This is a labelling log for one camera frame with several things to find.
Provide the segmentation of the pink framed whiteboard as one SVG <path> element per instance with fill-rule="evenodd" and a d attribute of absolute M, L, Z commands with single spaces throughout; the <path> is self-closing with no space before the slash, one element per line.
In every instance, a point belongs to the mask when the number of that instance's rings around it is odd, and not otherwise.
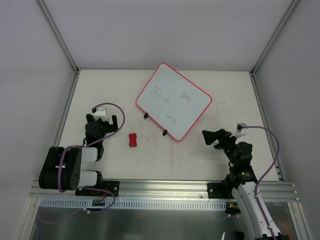
<path fill-rule="evenodd" d="M 135 102 L 173 139 L 182 141 L 212 101 L 207 92 L 163 62 Z"/>

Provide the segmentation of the red whiteboard eraser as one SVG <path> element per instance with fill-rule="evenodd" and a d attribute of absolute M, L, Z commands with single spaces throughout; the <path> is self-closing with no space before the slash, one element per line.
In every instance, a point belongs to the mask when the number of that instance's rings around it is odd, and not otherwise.
<path fill-rule="evenodd" d="M 133 147 L 137 147 L 137 134 L 136 133 L 130 133 L 128 135 L 129 137 L 129 147 L 133 148 Z"/>

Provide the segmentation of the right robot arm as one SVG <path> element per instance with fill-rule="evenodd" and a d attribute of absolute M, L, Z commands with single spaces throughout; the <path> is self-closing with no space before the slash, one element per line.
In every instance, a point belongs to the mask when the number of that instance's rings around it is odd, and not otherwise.
<path fill-rule="evenodd" d="M 235 239 L 288 240 L 289 236 L 281 233 L 261 196 L 259 184 L 262 179 L 256 177 L 251 166 L 252 144 L 237 141 L 247 129 L 247 125 L 240 123 L 235 133 L 225 129 L 202 131 L 206 145 L 218 142 L 214 148 L 222 150 L 229 160 L 229 173 L 216 187 L 207 186 L 208 197 L 228 196 L 235 199 L 247 228 L 247 233 L 234 232 Z"/>

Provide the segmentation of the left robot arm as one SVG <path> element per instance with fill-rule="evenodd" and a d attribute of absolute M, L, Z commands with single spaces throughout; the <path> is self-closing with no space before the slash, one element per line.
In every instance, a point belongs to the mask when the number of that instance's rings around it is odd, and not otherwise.
<path fill-rule="evenodd" d="M 87 114 L 84 145 L 50 147 L 38 178 L 39 187 L 61 193 L 84 187 L 93 195 L 101 194 L 105 188 L 101 172 L 85 170 L 84 164 L 100 161 L 104 139 L 118 132 L 117 116 L 112 115 L 111 119 L 112 123 L 109 123 L 106 116 L 95 119 Z"/>

